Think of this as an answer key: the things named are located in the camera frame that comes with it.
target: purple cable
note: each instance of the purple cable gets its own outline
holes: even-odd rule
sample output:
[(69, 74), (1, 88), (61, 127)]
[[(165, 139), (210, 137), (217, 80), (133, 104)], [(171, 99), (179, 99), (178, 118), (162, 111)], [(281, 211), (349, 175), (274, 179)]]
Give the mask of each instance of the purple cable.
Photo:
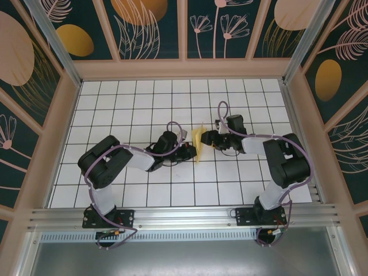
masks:
[(180, 146), (181, 146), (181, 143), (183, 142), (183, 129), (182, 127), (177, 123), (177, 122), (174, 122), (174, 121), (171, 121), (169, 123), (167, 123), (166, 125), (166, 129), (168, 130), (168, 126), (171, 125), (171, 124), (175, 124), (179, 127), (180, 129), (180, 141), (179, 143), (177, 144), (177, 146), (172, 149), (171, 151), (169, 152), (166, 152), (165, 154), (154, 154), (152, 152), (149, 152), (149, 151), (146, 151), (145, 149), (141, 149), (141, 148), (137, 148), (137, 147), (131, 147), (129, 145), (117, 145), (115, 147), (112, 147), (110, 148), (109, 150), (107, 150), (106, 152), (104, 152), (101, 156), (99, 156), (95, 162), (92, 163), (92, 165), (88, 168), (88, 170), (86, 171), (85, 173), (85, 182), (86, 184), (88, 185), (88, 190), (89, 190), (89, 195), (90, 195), (90, 198), (91, 198), (91, 202), (92, 202), (92, 206), (94, 207), (94, 209), (96, 210), (96, 212), (98, 213), (98, 215), (103, 219), (105, 220), (107, 223), (119, 228), (119, 229), (124, 229), (124, 230), (131, 230), (133, 231), (133, 233), (131, 233), (128, 237), (126, 237), (124, 240), (120, 241), (119, 243), (114, 243), (112, 246), (109, 246), (109, 247), (103, 247), (100, 245), (99, 241), (105, 237), (105, 236), (108, 236), (108, 235), (103, 235), (101, 236), (98, 240), (97, 240), (97, 245), (99, 246), (99, 249), (104, 249), (104, 250), (109, 250), (109, 249), (114, 249), (120, 245), (122, 245), (123, 243), (125, 243), (125, 241), (127, 241), (128, 239), (130, 239), (135, 233), (137, 233), (137, 229), (136, 228), (132, 228), (132, 227), (126, 227), (126, 226), (122, 226), (120, 224), (116, 224), (110, 220), (108, 220), (100, 211), (100, 209), (98, 208), (95, 200), (94, 200), (94, 197), (93, 197), (93, 193), (92, 193), (92, 183), (88, 180), (88, 175), (91, 173), (91, 170), (96, 166), (96, 164), (98, 162), (100, 162), (104, 157), (106, 157), (109, 153), (113, 152), (114, 150), (117, 150), (118, 148), (126, 148), (126, 149), (133, 149), (133, 150), (136, 150), (136, 151), (140, 151), (140, 152), (143, 152), (145, 154), (148, 154), (148, 155), (151, 155), (151, 156), (158, 156), (158, 157), (163, 157), (163, 156), (167, 156), (167, 155), (170, 155), (172, 154), (173, 152), (175, 152)]
[[(309, 168), (310, 168), (310, 176), (308, 177), (308, 179), (304, 182), (301, 182), (300, 184), (297, 184), (291, 188), (289, 188), (286, 192), (284, 192), (284, 194), (282, 195), (282, 197), (279, 199), (279, 203), (281, 205), (287, 205), (288, 203), (290, 203), (290, 208), (289, 208), (289, 218), (288, 218), (288, 221), (287, 221), (287, 224), (286, 224), (286, 229), (289, 227), (289, 222), (290, 222), (290, 218), (291, 218), (291, 215), (292, 215), (292, 200), (290, 200), (287, 204), (282, 204), (282, 201), (283, 199), (294, 189), (298, 188), (298, 187), (301, 187), (303, 185), (306, 185), (308, 184), (310, 181), (312, 181), (312, 178), (314, 177), (315, 175), (315, 172), (314, 172), (314, 166), (313, 166), (313, 163), (312, 163), (312, 160), (310, 159), (310, 157), (308, 156), (308, 154), (304, 151), (304, 149), (302, 147), (300, 147), (298, 144), (296, 144), (295, 142), (291, 141), (290, 139), (287, 139), (285, 137), (282, 137), (282, 136), (277, 136), (277, 135), (264, 135), (264, 134), (253, 134), (253, 135), (248, 135), (248, 134), (242, 134), (242, 133), (239, 133), (239, 132), (236, 132), (236, 131), (233, 131), (231, 128), (229, 128), (226, 123), (224, 122), (221, 114), (220, 114), (220, 109), (221, 109), (221, 105), (222, 104), (225, 104), (226, 106), (226, 113), (225, 113), (225, 117), (228, 115), (228, 112), (229, 112), (229, 105), (227, 102), (225, 101), (221, 101), (219, 104), (218, 104), (218, 107), (217, 107), (217, 115), (218, 115), (218, 118), (220, 119), (221, 123), (223, 124), (223, 126), (230, 132), (236, 134), (236, 135), (239, 135), (239, 136), (242, 136), (242, 137), (261, 137), (261, 138), (277, 138), (277, 139), (280, 139), (280, 140), (284, 140), (288, 143), (290, 143), (291, 145), (293, 145), (294, 147), (296, 147), (305, 157), (306, 161), (308, 162), (309, 164)], [(260, 227), (258, 230), (257, 230), (257, 233), (256, 233), (256, 241), (259, 245), (262, 245), (264, 246), (266, 243), (264, 243), (263, 241), (261, 241), (258, 236), (259, 236), (259, 232), (262, 230), (262, 227)], [(273, 243), (273, 245), (277, 244), (280, 240), (281, 240), (281, 237), (275, 241)]]

